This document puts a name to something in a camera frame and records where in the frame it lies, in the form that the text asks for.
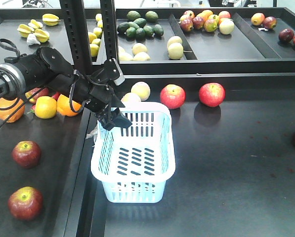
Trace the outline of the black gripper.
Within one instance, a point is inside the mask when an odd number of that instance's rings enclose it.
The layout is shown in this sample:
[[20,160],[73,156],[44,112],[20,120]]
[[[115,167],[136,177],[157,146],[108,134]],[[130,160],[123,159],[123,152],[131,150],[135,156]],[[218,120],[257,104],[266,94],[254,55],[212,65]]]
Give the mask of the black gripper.
[[114,127],[129,128],[132,122],[120,111],[124,104],[114,88],[125,80],[117,60],[106,60],[101,69],[86,79],[89,82],[86,108],[97,115],[101,126],[108,131]]

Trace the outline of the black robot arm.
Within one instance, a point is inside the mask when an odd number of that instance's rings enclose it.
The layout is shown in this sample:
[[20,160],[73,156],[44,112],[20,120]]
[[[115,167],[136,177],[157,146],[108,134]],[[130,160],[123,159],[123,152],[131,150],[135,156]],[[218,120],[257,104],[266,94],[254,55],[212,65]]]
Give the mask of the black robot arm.
[[111,86],[124,80],[115,59],[88,76],[75,70],[56,49],[40,47],[34,54],[5,58],[0,64],[0,98],[17,99],[47,86],[91,110],[104,129],[129,128],[131,121],[120,111],[124,104]]

